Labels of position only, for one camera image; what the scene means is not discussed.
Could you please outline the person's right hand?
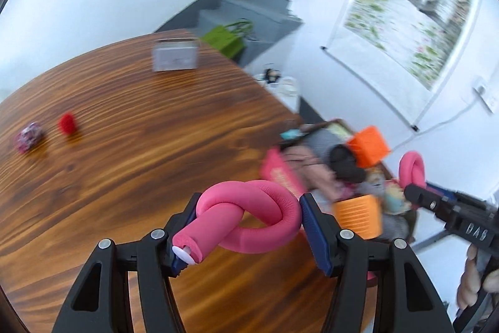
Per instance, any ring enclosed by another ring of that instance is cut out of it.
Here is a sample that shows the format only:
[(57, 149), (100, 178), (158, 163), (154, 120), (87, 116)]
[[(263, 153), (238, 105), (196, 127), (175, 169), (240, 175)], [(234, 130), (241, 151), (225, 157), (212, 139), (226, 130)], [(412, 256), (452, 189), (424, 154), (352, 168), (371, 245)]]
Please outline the person's right hand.
[(475, 260), (478, 250), (473, 245), (468, 247), (467, 259), (465, 262), (464, 273), (457, 290), (457, 304), (459, 309), (466, 309), (475, 305), (480, 288), (484, 288), (489, 293), (498, 294), (499, 291), (499, 271), (494, 270), (488, 274), (482, 282), (480, 273), (477, 270)]

